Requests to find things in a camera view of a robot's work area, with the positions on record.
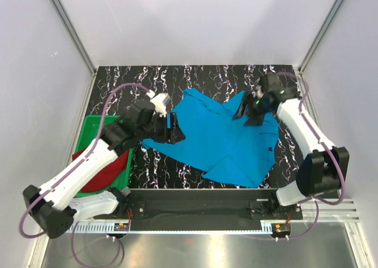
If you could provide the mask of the blue t shirt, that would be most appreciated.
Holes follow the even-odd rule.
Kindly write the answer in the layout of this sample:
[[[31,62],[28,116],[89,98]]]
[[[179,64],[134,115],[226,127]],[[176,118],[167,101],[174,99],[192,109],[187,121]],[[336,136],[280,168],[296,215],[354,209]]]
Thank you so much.
[[[233,119],[244,92],[219,103],[197,89],[186,89],[174,107],[185,139],[176,144],[145,139],[172,159],[204,171],[204,178],[222,184],[257,188],[275,164],[279,124],[267,114],[260,126],[247,126],[247,116]]]

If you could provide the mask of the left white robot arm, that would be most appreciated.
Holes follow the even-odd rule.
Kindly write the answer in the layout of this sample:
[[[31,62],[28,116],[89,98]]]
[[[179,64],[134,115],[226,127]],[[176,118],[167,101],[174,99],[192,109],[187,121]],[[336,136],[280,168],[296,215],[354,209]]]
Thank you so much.
[[[40,187],[23,190],[26,213],[49,238],[64,234],[78,222],[99,215],[122,218],[128,210],[128,189],[111,187],[100,194],[78,198],[76,194],[102,169],[144,139],[176,144],[185,139],[176,113],[167,113],[170,97],[161,93],[138,100],[100,130],[100,136],[69,166]]]

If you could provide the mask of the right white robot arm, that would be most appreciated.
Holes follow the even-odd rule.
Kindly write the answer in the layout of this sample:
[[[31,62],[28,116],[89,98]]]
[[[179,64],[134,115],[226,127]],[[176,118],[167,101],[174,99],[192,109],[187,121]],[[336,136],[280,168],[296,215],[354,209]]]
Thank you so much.
[[[283,87],[280,74],[265,74],[260,77],[253,91],[243,95],[233,119],[247,118],[246,126],[261,126],[269,113],[274,113],[289,129],[296,140],[303,163],[295,181],[277,189],[268,204],[273,218],[282,218],[289,206],[301,204],[312,198],[326,202],[322,194],[339,191],[339,204],[345,196],[346,174],[350,154],[345,147],[337,147],[316,125],[304,107],[308,91],[299,95],[294,87]]]

